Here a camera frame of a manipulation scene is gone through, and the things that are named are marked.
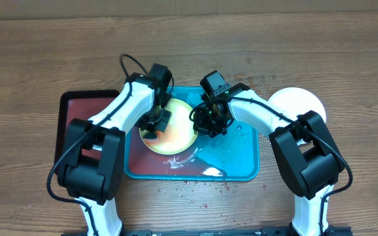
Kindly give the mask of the yellow-green plate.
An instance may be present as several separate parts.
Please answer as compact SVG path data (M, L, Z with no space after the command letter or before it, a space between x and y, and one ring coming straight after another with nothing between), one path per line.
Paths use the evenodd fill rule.
M197 138L193 122L189 119L192 107L182 100L170 99L165 109L170 111L171 118L164 132L157 131L159 143L148 147L162 155L174 155L189 148Z

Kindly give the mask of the white plate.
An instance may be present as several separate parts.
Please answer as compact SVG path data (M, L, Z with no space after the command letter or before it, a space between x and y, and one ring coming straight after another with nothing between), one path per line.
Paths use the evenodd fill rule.
M292 121L310 110L318 113L326 123L324 105L312 92L298 87L283 88L275 92L268 100L268 106Z

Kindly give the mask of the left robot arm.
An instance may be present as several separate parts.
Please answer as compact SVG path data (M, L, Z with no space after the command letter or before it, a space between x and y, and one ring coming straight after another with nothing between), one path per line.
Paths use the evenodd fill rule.
M165 131L171 112L169 70L128 75L122 92L89 119L74 118L66 129L59 159L47 178L57 201L75 203L84 213L86 235L120 235L115 195L123 176L127 133L137 126L150 136Z

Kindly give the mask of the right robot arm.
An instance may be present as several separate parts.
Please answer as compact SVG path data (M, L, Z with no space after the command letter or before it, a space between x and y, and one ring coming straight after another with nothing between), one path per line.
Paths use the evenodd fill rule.
M210 137L224 134L232 121L245 123L265 136L286 186L295 196L295 213L287 227L274 227L283 235L351 235L350 229L327 221L330 196L339 174L350 172L326 125L319 98L308 90L283 88L269 100L243 83L230 86L204 83L204 91L190 114L194 130Z

